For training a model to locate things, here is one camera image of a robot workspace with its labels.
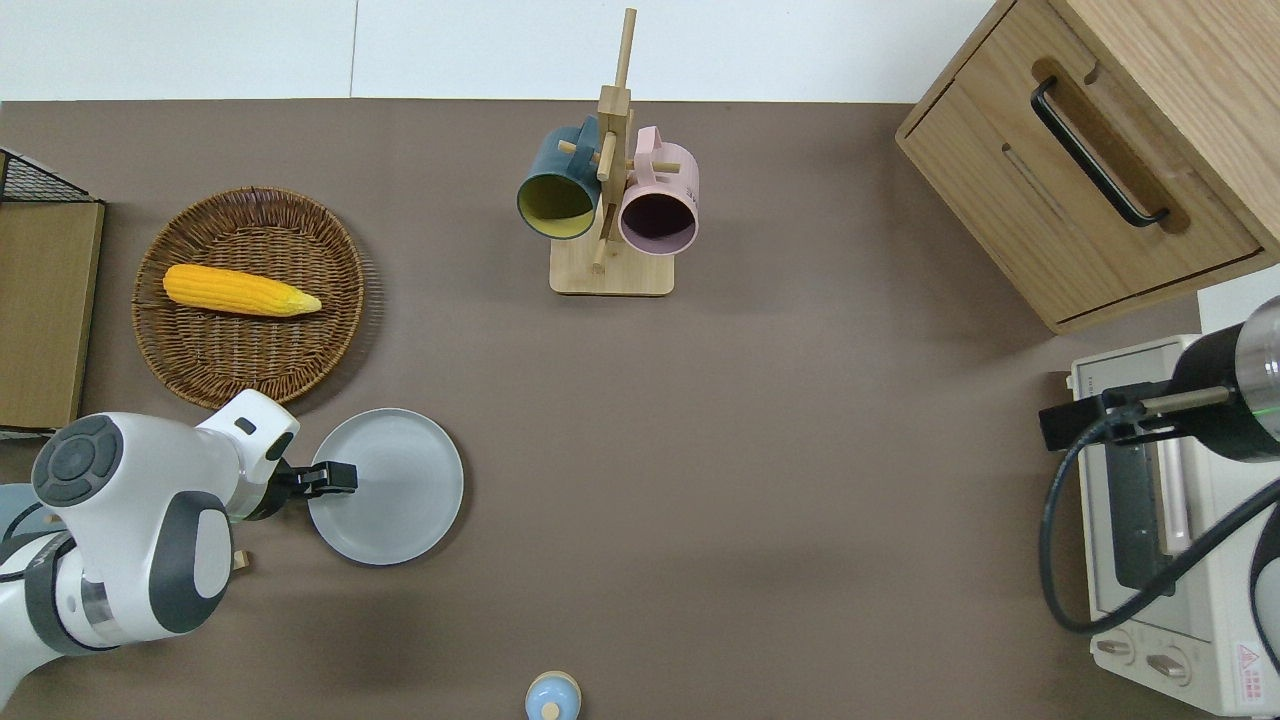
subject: yellow corn cob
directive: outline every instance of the yellow corn cob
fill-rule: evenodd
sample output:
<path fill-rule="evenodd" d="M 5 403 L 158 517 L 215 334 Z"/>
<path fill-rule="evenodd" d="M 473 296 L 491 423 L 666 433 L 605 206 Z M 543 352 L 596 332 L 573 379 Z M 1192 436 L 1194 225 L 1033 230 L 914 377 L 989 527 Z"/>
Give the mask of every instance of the yellow corn cob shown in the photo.
<path fill-rule="evenodd" d="M 180 305 L 223 313 L 288 318 L 320 309 L 320 300 L 291 284 L 204 265 L 173 265 L 164 291 Z"/>

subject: teal mug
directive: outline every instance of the teal mug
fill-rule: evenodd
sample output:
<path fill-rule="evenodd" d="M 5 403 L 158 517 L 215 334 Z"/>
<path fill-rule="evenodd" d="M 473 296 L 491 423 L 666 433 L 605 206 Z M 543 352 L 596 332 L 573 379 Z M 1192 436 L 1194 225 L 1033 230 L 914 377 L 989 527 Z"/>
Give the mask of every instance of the teal mug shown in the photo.
<path fill-rule="evenodd" d="M 559 149 L 562 141 L 576 146 L 572 154 Z M 571 240 L 590 229 L 600 200 L 591 160 L 599 145 L 595 115 L 588 115 L 581 127 L 557 128 L 543 140 L 516 192 L 516 206 L 529 227 L 552 240 Z"/>

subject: mug rack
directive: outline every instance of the mug rack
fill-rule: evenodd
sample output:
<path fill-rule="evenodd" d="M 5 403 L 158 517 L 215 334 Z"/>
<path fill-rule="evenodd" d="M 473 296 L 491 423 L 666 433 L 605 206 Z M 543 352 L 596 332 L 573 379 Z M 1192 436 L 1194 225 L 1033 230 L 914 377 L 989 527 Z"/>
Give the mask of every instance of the mug rack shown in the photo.
<path fill-rule="evenodd" d="M 635 35 L 636 12 L 627 8 L 622 23 L 622 45 L 613 85 L 600 86 L 596 115 L 600 127 L 600 152 L 596 178 L 600 200 L 591 228 L 573 240 L 552 242 L 550 286 L 561 295 L 617 295 L 660 297 L 676 287 L 676 259 L 671 255 L 646 255 L 617 237 L 617 213 L 627 183 L 627 138 L 635 126 L 631 91 L 627 90 L 627 68 L 631 63 L 631 40 Z M 573 152 L 575 146 L 561 142 L 559 149 Z M 655 167 L 658 172 L 678 172 L 678 167 Z"/>

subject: wooden block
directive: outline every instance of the wooden block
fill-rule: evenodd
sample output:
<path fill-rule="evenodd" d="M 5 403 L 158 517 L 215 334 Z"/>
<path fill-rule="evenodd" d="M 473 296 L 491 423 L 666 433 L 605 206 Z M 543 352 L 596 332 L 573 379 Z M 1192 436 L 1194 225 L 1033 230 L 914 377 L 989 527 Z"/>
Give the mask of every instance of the wooden block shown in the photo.
<path fill-rule="evenodd" d="M 0 204 L 0 425 L 79 411 L 104 205 Z"/>
<path fill-rule="evenodd" d="M 595 105 L 595 111 L 600 115 L 600 132 L 605 131 L 609 120 L 627 120 L 631 111 L 631 91 L 616 85 L 600 86 L 600 101 Z"/>

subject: white wall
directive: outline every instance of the white wall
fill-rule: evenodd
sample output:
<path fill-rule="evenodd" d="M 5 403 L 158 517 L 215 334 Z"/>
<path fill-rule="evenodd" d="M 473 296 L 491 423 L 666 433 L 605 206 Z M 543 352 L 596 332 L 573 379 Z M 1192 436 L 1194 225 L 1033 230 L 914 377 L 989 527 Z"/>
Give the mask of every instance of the white wall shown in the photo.
<path fill-rule="evenodd" d="M 1258 305 L 1280 295 L 1280 265 L 1272 265 L 1199 291 L 1201 331 L 1211 333 L 1243 323 Z"/>
<path fill-rule="evenodd" d="M 993 0 L 632 0 L 637 100 L 914 102 Z M 591 99 L 626 0 L 0 0 L 0 101 Z"/>

